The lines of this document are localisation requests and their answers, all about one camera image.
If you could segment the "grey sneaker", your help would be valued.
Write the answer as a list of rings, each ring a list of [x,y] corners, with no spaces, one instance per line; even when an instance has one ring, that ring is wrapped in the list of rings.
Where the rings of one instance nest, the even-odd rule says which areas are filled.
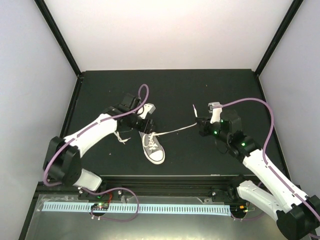
[[[150,134],[139,132],[141,143],[142,143],[142,149],[145,157],[153,164],[160,165],[165,161],[166,154],[163,146],[158,141],[157,137],[171,134],[171,133],[177,133],[179,131],[186,130],[188,128],[195,127],[197,124],[193,123],[191,125],[181,127],[175,130],[167,131],[167,132],[152,132]]]
[[[115,131],[113,132],[113,134],[116,136],[117,140],[122,143],[122,144],[126,144],[127,141],[129,141],[131,138],[125,138],[125,139],[122,139],[122,137],[120,136],[120,133],[118,131]]]

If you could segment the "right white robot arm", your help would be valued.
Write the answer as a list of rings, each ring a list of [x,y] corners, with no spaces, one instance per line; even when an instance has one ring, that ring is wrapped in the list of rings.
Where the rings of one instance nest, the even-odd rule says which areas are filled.
[[[308,196],[293,184],[265,155],[260,145],[242,128],[234,110],[212,110],[211,117],[196,117],[199,134],[213,136],[227,152],[254,173],[266,190],[238,176],[228,187],[228,198],[253,203],[271,217],[288,240],[300,240],[320,226],[320,199]]]

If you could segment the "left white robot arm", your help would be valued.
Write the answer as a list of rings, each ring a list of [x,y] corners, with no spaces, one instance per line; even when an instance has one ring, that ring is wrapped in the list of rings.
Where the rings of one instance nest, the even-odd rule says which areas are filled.
[[[99,175],[82,167],[82,157],[108,135],[119,137],[125,130],[151,133],[154,121],[147,115],[155,109],[154,104],[127,94],[121,103],[108,107],[81,130],[64,138],[52,138],[43,165],[43,183],[48,187],[65,185],[87,189],[95,199],[103,199],[108,188]]]

